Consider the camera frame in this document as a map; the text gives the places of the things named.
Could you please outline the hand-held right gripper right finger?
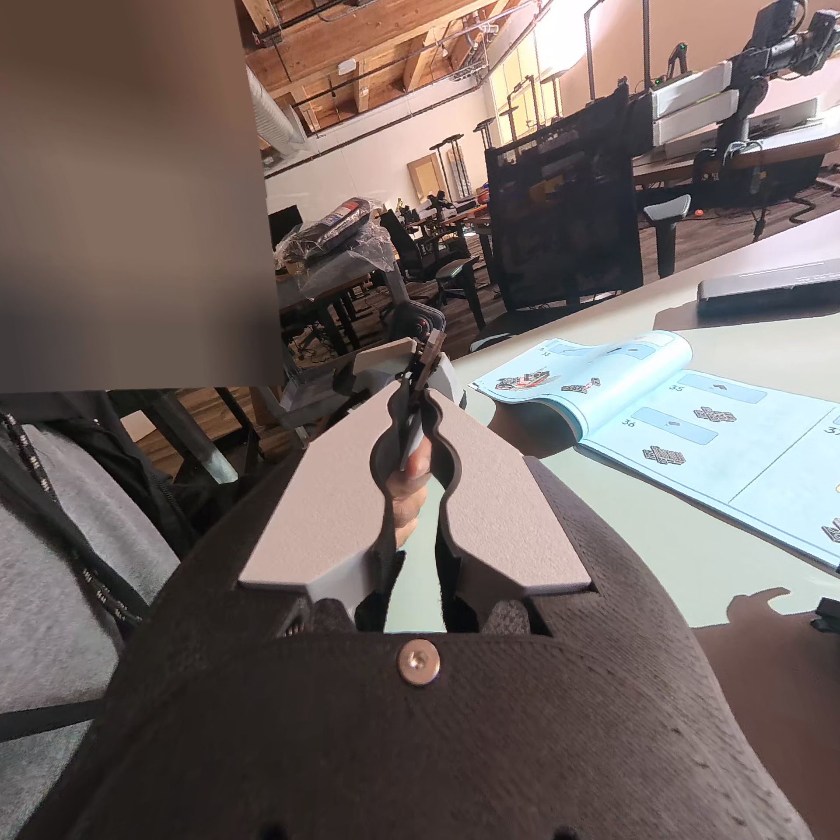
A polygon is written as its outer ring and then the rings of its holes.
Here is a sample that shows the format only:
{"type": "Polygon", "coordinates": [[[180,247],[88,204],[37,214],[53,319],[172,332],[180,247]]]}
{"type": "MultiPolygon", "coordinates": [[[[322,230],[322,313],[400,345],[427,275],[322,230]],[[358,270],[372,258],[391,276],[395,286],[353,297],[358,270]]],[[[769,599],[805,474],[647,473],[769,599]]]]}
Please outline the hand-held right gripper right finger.
{"type": "Polygon", "coordinates": [[[443,393],[425,393],[432,473],[444,489],[435,546],[444,599],[520,599],[592,578],[524,456],[443,393]]]}

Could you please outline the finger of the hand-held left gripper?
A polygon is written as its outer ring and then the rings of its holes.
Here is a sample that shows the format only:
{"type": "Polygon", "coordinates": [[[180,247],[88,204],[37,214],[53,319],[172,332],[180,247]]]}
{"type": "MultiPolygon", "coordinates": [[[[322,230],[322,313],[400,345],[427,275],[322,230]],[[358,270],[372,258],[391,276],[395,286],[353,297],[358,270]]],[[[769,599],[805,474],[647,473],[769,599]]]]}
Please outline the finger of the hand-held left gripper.
{"type": "Polygon", "coordinates": [[[417,341],[411,338],[380,344],[352,355],[333,374],[333,390],[338,394],[378,393],[413,362],[417,341]]]}
{"type": "Polygon", "coordinates": [[[440,354],[429,375],[429,388],[443,394],[462,410],[466,409],[467,397],[452,362],[446,354],[440,354]]]}

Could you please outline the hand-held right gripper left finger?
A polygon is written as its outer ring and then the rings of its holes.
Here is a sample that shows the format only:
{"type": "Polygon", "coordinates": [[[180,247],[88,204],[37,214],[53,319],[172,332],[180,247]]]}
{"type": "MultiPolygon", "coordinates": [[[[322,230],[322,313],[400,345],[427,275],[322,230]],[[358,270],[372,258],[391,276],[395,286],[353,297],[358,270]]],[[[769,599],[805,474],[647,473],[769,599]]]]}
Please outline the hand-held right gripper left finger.
{"type": "Polygon", "coordinates": [[[386,481],[403,459],[408,385],[394,381],[306,450],[238,582],[357,607],[396,580],[386,481]]]}

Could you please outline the wooden side desk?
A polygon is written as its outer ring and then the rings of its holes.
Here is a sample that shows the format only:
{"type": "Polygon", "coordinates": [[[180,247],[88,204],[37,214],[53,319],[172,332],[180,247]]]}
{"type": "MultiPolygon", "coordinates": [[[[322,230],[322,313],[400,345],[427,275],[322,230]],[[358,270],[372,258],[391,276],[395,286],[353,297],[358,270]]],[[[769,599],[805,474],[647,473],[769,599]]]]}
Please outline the wooden side desk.
{"type": "Polygon", "coordinates": [[[640,205],[688,195],[700,209],[766,207],[812,186],[826,154],[838,150],[838,108],[769,137],[751,140],[722,164],[706,149],[680,159],[633,162],[640,205]]]}

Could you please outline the person's left hand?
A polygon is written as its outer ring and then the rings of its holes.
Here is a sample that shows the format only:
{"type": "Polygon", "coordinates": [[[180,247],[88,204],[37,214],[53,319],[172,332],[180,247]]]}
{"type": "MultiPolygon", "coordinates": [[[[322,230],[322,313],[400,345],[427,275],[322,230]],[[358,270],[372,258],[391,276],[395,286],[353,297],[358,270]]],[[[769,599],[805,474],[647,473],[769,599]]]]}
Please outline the person's left hand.
{"type": "Polygon", "coordinates": [[[386,482],[392,499],[395,547],[402,550],[417,526],[417,519],[427,498],[427,483],[431,472],[432,444],[423,435],[408,456],[402,469],[396,470],[386,482]]]}

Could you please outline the black office chair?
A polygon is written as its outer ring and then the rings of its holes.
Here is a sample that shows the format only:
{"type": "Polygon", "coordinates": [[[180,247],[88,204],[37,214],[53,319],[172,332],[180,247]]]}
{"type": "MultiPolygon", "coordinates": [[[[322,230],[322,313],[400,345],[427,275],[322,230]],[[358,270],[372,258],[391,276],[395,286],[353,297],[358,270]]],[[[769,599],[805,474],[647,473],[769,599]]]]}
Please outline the black office chair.
{"type": "Polygon", "coordinates": [[[437,292],[420,302],[442,310],[448,299],[464,299],[469,304],[477,328],[483,330],[487,323],[480,306],[475,277],[475,266],[479,258],[448,251],[424,256],[417,242],[397,221],[393,211],[385,212],[380,220],[399,256],[398,266],[404,281],[419,284],[433,281],[436,284],[437,292]]]}
{"type": "Polygon", "coordinates": [[[689,194],[643,199],[633,158],[653,149],[654,95],[614,93],[530,135],[485,151],[492,261],[508,312],[564,311],[644,283],[640,217],[657,236],[659,275],[673,273],[689,194]]]}

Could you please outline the grey side table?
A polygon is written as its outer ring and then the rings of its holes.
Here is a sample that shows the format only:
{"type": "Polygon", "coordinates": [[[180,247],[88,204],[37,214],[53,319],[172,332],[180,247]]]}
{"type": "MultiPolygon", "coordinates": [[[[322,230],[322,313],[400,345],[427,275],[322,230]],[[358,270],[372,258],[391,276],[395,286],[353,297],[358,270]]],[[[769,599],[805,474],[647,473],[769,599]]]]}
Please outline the grey side table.
{"type": "Polygon", "coordinates": [[[280,316],[283,319],[317,322],[329,346],[339,356],[358,350],[360,343],[350,317],[345,311],[337,310],[339,321],[335,321],[331,308],[346,291],[363,284],[376,273],[383,276],[395,305],[410,301],[394,249],[386,245],[383,256],[347,250],[325,258],[298,275],[278,276],[276,288],[280,316]]]}

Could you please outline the black plastic-wrapped item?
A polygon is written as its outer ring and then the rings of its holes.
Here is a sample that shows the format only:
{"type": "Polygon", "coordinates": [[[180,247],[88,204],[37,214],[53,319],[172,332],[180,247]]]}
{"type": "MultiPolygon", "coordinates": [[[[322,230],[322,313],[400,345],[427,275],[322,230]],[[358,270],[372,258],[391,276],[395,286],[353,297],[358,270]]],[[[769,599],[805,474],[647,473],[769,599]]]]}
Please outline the black plastic-wrapped item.
{"type": "Polygon", "coordinates": [[[393,268],[392,241],[380,225],[385,210],[375,199],[353,196],[316,222],[295,226],[275,246],[275,269],[300,275],[345,256],[378,270],[393,268]]]}

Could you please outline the black jacket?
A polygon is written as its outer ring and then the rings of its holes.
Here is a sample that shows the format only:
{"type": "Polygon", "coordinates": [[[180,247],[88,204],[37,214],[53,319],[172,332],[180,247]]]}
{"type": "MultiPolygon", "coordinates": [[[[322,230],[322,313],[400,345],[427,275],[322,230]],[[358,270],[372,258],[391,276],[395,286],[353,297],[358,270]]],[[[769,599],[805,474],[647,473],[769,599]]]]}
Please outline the black jacket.
{"type": "Polygon", "coordinates": [[[22,425],[43,424],[69,438],[102,467],[183,559],[198,540],[194,503],[201,495],[177,486],[132,441],[105,391],[1,394],[2,411],[22,425]]]}

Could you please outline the light blue instruction booklet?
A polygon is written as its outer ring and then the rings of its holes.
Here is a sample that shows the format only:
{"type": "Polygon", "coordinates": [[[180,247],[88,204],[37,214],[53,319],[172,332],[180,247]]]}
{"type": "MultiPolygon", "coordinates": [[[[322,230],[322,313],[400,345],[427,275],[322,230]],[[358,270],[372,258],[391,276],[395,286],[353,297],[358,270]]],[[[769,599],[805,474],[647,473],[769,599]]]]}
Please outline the light blue instruction booklet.
{"type": "Polygon", "coordinates": [[[692,371],[668,331],[545,340],[470,386],[541,404],[578,448],[838,572],[839,406],[692,371]]]}

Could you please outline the grey hoodie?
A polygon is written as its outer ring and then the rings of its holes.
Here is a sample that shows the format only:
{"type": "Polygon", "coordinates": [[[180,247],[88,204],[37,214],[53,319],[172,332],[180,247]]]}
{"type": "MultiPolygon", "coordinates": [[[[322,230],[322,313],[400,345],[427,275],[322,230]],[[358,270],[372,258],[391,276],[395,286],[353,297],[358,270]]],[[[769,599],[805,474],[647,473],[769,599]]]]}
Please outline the grey hoodie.
{"type": "MultiPolygon", "coordinates": [[[[69,437],[47,424],[2,427],[2,453],[22,477],[34,455],[70,519],[91,547],[147,603],[178,559],[152,520],[106,470],[69,437]]],[[[113,618],[71,567],[68,549],[33,512],[2,491],[2,713],[102,698],[123,652],[113,618]]],[[[2,742],[2,838],[15,838],[58,781],[91,723],[2,742]]]]}

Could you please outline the black rectangular box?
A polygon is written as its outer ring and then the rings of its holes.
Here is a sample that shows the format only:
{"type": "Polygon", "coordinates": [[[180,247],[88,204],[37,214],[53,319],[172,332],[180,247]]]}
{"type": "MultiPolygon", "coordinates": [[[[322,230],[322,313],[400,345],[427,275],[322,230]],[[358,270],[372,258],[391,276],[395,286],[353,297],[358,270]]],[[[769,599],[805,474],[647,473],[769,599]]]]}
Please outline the black rectangular box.
{"type": "Polygon", "coordinates": [[[839,303],[839,259],[742,272],[703,280],[697,313],[703,319],[808,312],[839,303]]]}

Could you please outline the white flat box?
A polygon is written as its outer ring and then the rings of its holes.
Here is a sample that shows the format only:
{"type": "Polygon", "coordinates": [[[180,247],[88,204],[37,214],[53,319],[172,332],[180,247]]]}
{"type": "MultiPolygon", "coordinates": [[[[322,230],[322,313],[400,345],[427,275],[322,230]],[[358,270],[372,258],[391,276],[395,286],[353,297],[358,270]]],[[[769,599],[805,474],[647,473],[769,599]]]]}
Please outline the white flat box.
{"type": "Polygon", "coordinates": [[[725,90],[666,114],[653,122],[653,146],[663,146],[710,124],[720,123],[730,118],[738,105],[738,90],[725,90]]]}
{"type": "Polygon", "coordinates": [[[718,95],[728,89],[731,77],[732,62],[728,59],[706,70],[689,72],[657,84],[651,92],[652,120],[658,121],[696,102],[718,95]]]}

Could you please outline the silver ventilation duct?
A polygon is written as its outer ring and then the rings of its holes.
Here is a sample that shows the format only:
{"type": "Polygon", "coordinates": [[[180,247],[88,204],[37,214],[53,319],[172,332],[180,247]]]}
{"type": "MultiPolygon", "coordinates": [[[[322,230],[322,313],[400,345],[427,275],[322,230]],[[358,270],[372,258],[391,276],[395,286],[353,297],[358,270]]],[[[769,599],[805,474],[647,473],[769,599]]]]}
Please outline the silver ventilation duct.
{"type": "Polygon", "coordinates": [[[293,108],[282,108],[261,84],[255,73],[245,67],[258,136],[268,144],[276,159],[288,161],[309,151],[307,138],[293,108]]]}

